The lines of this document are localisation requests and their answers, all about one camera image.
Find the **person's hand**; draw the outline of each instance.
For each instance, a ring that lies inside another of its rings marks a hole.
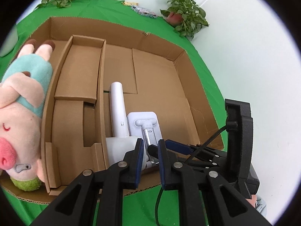
[[[257,201],[257,195],[252,195],[252,199],[246,199],[254,208]]]

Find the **terracotta pot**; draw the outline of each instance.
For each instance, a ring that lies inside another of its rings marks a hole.
[[[166,18],[166,22],[169,23],[171,26],[176,27],[183,22],[182,15],[179,13],[170,12],[168,17]]]

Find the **stuffed pig toy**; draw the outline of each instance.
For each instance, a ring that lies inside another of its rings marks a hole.
[[[55,48],[48,40],[33,53],[35,42],[25,43],[0,83],[0,170],[24,191],[44,182],[40,128],[52,77],[48,60]]]

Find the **metal screw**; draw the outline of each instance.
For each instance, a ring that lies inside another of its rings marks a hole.
[[[174,164],[173,164],[173,166],[175,167],[175,168],[181,168],[182,166],[183,166],[183,164],[181,163],[181,162],[175,162]]]
[[[126,167],[128,164],[127,164],[127,162],[126,161],[120,161],[119,163],[118,163],[118,166],[119,167]]]
[[[217,177],[218,176],[218,173],[216,171],[210,171],[209,172],[209,176],[210,177]]]
[[[82,172],[82,175],[84,176],[90,176],[92,174],[92,171],[90,169],[86,169]]]

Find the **green backdrop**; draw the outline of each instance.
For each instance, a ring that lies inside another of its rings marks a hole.
[[[222,127],[225,125],[226,112],[224,108],[224,99],[210,71],[194,46],[186,38],[181,38],[177,33],[173,32],[173,28],[168,25],[162,17],[151,19],[140,16],[131,10],[130,7],[123,6],[121,1],[117,0],[74,0],[72,2],[72,6],[69,8],[58,9],[54,6],[48,6],[47,8],[40,8],[32,12],[17,25],[19,40],[14,50],[5,57],[0,57],[0,79],[2,79],[5,70],[22,43],[50,16],[72,16],[105,20],[145,32],[150,32],[182,47],[186,50],[199,78],[201,79],[218,126]],[[225,150],[227,150],[226,135],[227,134],[225,132],[222,134]],[[128,195],[124,198],[124,226],[156,225],[154,219],[154,207],[159,189],[160,186],[157,186],[136,194]],[[46,207],[46,205],[38,205],[18,200],[7,192],[5,194],[20,218],[27,225],[29,225],[32,220],[36,218],[36,216],[39,215],[39,213]],[[168,226],[179,225],[178,207],[177,192],[165,191],[162,195],[159,207],[160,223]]]

